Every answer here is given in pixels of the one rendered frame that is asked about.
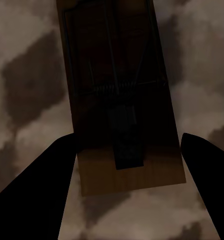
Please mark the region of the mousetrap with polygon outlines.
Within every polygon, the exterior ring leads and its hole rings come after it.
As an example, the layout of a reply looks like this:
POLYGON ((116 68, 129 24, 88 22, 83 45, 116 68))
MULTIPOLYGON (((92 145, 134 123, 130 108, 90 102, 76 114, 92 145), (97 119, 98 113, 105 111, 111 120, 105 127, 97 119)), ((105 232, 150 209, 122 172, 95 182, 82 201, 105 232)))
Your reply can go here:
POLYGON ((82 196, 186 183, 153 0, 56 0, 82 196))

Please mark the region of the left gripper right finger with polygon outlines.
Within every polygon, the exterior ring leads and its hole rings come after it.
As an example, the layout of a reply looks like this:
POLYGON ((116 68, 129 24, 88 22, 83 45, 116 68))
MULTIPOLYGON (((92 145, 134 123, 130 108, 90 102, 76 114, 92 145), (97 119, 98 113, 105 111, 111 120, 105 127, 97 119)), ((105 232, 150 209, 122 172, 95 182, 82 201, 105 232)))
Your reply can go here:
POLYGON ((224 240, 224 151, 189 133, 183 134, 180 148, 215 228, 224 240))

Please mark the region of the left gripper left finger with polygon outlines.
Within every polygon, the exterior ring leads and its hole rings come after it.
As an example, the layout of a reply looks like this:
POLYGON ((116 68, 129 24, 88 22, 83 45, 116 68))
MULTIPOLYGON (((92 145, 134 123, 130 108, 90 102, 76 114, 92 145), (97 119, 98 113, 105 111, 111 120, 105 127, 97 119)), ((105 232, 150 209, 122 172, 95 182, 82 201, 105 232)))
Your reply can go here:
POLYGON ((0 240, 58 240, 76 155, 63 136, 0 193, 0 240))

